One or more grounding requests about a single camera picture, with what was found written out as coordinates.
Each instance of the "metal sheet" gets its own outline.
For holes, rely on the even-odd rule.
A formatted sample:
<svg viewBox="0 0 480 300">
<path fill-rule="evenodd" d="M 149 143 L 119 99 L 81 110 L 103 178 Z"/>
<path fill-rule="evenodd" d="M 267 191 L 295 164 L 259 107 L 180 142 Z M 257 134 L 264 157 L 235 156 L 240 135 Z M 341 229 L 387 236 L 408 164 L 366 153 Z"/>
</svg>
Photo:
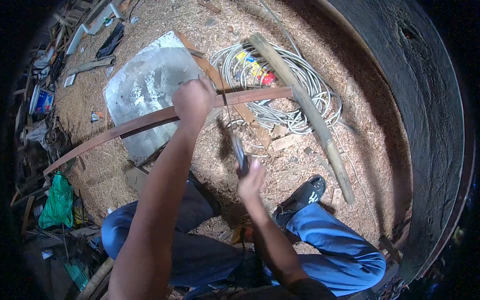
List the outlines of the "metal sheet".
<svg viewBox="0 0 480 300">
<path fill-rule="evenodd" d="M 200 69 L 177 36 L 170 31 L 142 49 L 108 82 L 104 98 L 115 126 L 172 106 L 179 85 L 198 78 Z M 136 166 L 170 140 L 177 123 L 123 139 Z"/>
</svg>

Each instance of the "knee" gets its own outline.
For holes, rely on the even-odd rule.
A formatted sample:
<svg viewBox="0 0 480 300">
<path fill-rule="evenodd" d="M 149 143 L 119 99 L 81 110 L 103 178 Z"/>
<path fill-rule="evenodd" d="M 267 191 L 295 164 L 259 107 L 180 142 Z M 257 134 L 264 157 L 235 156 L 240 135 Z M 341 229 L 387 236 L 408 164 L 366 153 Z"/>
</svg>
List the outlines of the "knee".
<svg viewBox="0 0 480 300">
<path fill-rule="evenodd" d="M 380 252 L 374 252 L 369 255 L 367 263 L 363 263 L 363 267 L 367 270 L 364 282 L 365 289 L 371 288 L 382 280 L 386 271 L 386 261 Z"/>
<path fill-rule="evenodd" d="M 102 223 L 103 248 L 113 259 L 117 258 L 130 228 L 130 222 L 124 217 L 122 211 L 116 210 L 108 215 Z"/>
</svg>

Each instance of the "person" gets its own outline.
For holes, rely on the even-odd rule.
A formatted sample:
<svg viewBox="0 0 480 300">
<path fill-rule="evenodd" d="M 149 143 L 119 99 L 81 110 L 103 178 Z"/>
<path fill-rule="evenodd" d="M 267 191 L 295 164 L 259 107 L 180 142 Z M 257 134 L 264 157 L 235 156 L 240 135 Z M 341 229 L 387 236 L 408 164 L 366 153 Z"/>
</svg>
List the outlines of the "person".
<svg viewBox="0 0 480 300">
<path fill-rule="evenodd" d="M 188 232 L 218 205 L 190 171 L 198 134 L 213 108 L 208 79 L 182 83 L 172 102 L 178 128 L 156 160 L 139 200 L 113 211 L 102 225 L 115 259 L 109 299 L 164 298 L 168 285 L 194 288 L 185 300 L 336 299 L 375 285 L 384 275 L 381 253 L 319 204 L 325 181 L 304 183 L 273 219 L 259 195 L 265 167 L 250 162 L 238 195 L 250 215 L 254 251 Z M 320 254 L 297 255 L 279 226 Z"/>
</svg>

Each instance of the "leg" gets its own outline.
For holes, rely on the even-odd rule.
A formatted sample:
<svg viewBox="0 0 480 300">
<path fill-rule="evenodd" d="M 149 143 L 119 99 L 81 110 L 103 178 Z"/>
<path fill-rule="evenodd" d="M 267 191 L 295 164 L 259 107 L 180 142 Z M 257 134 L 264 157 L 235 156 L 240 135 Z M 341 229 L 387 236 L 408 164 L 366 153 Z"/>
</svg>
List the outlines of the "leg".
<svg viewBox="0 0 480 300">
<path fill-rule="evenodd" d="M 136 207 L 137 202 L 124 205 L 102 224 L 103 245 L 113 259 L 127 239 Z M 241 250 L 205 236 L 186 234 L 212 215 L 210 205 L 188 181 L 173 239 L 171 285 L 198 287 L 222 280 L 241 263 Z"/>
<path fill-rule="evenodd" d="M 322 254 L 300 255 L 300 262 L 310 277 L 324 283 L 336 296 L 370 288 L 385 273 L 383 255 L 318 203 L 298 211 L 287 229 Z"/>
</svg>

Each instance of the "plastic bucket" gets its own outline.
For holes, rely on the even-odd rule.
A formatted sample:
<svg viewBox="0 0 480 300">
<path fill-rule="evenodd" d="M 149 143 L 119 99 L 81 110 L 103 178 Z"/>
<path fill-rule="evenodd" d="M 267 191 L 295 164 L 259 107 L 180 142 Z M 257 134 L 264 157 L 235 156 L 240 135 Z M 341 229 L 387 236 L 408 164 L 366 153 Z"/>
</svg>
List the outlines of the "plastic bucket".
<svg viewBox="0 0 480 300">
<path fill-rule="evenodd" d="M 32 101 L 30 101 L 30 109 L 28 112 L 34 115 L 47 113 L 52 109 L 54 97 L 55 93 L 40 88 L 40 86 L 36 84 L 33 89 Z"/>
</svg>

